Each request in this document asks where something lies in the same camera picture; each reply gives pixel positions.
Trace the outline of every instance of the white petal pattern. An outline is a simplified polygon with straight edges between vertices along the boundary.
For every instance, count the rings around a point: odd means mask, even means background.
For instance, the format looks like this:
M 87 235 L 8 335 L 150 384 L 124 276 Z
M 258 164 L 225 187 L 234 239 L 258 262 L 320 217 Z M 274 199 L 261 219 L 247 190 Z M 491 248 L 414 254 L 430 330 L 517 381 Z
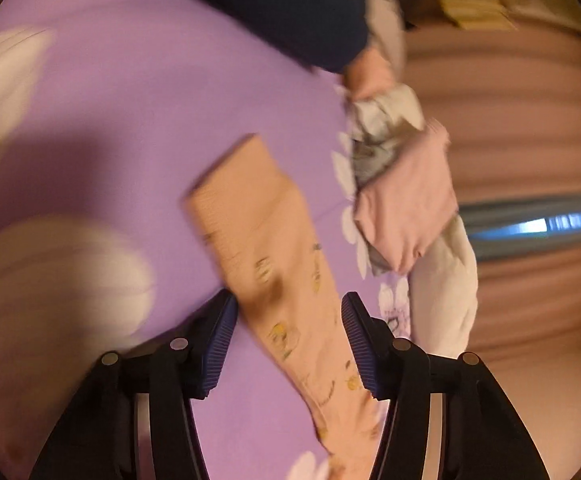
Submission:
M 343 152 L 350 156 L 352 153 L 352 137 L 350 137 L 348 134 L 345 134 L 344 132 L 339 132 L 339 143 L 343 148 Z
M 336 84 L 334 85 L 334 91 L 339 97 L 346 98 L 348 97 L 348 89 L 344 85 Z
M 316 465 L 317 460 L 315 459 L 314 453 L 306 451 L 295 460 L 295 463 L 286 475 L 286 480 L 312 480 Z
M 352 174 L 350 159 L 339 152 L 333 152 L 333 167 L 341 190 L 346 198 L 352 201 L 355 196 L 355 177 Z
M 330 463 L 328 459 L 325 459 L 315 471 L 315 480 L 328 480 L 328 475 L 330 475 Z
M 357 268 L 359 269 L 362 280 L 366 279 L 366 273 L 368 272 L 369 265 L 370 259 L 368 256 L 368 247 L 360 235 L 357 239 Z
M 407 304 L 409 302 L 409 286 L 408 278 L 403 276 L 399 278 L 397 285 L 395 285 L 395 303 Z
M 359 239 L 360 234 L 352 218 L 352 205 L 347 206 L 341 213 L 341 230 L 343 237 L 349 244 L 353 244 Z
M 379 285 L 379 312 L 381 312 L 382 317 L 385 317 L 393 309 L 394 304 L 395 297 L 392 289 L 385 283 Z

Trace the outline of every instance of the white flower print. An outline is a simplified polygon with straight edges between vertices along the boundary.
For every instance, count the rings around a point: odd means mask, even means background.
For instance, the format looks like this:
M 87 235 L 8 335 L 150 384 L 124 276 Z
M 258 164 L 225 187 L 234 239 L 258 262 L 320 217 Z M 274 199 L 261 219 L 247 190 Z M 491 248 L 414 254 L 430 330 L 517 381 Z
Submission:
M 346 155 L 333 152 L 333 168 L 337 182 L 341 186 L 344 196 L 349 202 L 355 200 L 355 177 L 352 173 L 352 165 L 350 163 L 350 153 L 352 152 L 352 139 L 345 133 L 339 133 L 339 142 L 346 153 Z M 366 240 L 357 229 L 353 218 L 352 204 L 346 206 L 341 213 L 341 230 L 343 237 L 349 244 L 356 245 L 357 248 L 357 268 L 362 279 L 366 278 L 368 268 L 370 266 L 370 259 L 368 257 L 368 246 Z
M 379 312 L 395 337 L 410 335 L 410 300 L 408 279 L 401 276 L 394 289 L 382 283 L 379 286 Z
M 330 473 L 328 459 L 317 466 L 315 454 L 306 451 L 299 455 L 286 475 L 286 480 L 327 480 Z
M 342 99 L 346 99 L 349 94 L 348 89 L 344 85 L 341 85 L 339 83 L 334 85 L 334 92 Z

